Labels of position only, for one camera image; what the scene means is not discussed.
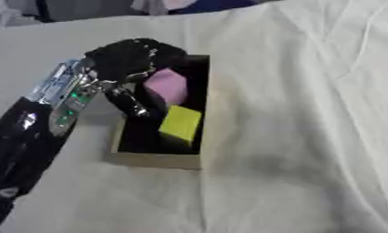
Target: pink foam cube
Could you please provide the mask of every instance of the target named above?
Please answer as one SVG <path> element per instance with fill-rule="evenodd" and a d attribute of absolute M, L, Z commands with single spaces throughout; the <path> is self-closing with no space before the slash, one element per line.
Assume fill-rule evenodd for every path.
<path fill-rule="evenodd" d="M 167 107 L 180 105 L 188 95 L 186 77 L 171 69 L 158 71 L 144 83 L 144 87 L 153 98 L 160 96 Z"/>

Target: white fabric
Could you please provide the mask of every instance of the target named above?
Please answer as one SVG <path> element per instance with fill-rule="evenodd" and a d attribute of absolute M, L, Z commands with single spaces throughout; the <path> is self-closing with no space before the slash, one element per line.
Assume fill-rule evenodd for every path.
<path fill-rule="evenodd" d="M 388 232 L 388 1 L 0 29 L 0 116 L 59 62 L 137 36 L 211 55 L 203 171 L 105 162 L 102 97 L 1 232 Z"/>
<path fill-rule="evenodd" d="M 134 0 L 132 8 L 150 15 L 166 15 L 170 10 L 185 8 L 197 0 Z"/>
<path fill-rule="evenodd" d="M 38 23 L 34 18 L 23 17 L 19 10 L 8 7 L 5 0 L 0 0 L 0 26 L 34 25 Z"/>

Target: yellow foam cube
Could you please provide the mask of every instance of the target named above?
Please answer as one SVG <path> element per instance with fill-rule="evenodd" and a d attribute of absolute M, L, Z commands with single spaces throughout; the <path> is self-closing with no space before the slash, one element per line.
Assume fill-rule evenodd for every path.
<path fill-rule="evenodd" d="M 167 136 L 182 139 L 192 146 L 201 120 L 201 113 L 182 106 L 171 106 L 159 131 Z"/>

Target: robotic finger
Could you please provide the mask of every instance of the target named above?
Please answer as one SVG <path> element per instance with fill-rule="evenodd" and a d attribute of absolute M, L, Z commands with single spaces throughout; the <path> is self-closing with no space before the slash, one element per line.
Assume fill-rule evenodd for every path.
<path fill-rule="evenodd" d="M 183 60 L 186 52 L 156 40 L 128 39 L 60 64 L 0 118 L 0 225 L 42 177 L 66 143 L 82 111 L 97 93 L 128 117 L 148 110 L 127 88 L 159 69 Z"/>

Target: open box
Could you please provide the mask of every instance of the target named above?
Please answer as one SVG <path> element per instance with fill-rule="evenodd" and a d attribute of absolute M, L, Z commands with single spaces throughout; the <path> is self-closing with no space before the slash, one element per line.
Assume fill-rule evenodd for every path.
<path fill-rule="evenodd" d="M 200 169 L 201 141 L 209 86 L 209 57 L 189 56 L 184 65 L 171 68 L 188 80 L 188 98 L 181 105 L 201 112 L 202 118 L 190 151 L 165 146 L 157 129 L 161 121 L 122 119 L 113 136 L 107 160 L 132 167 Z"/>

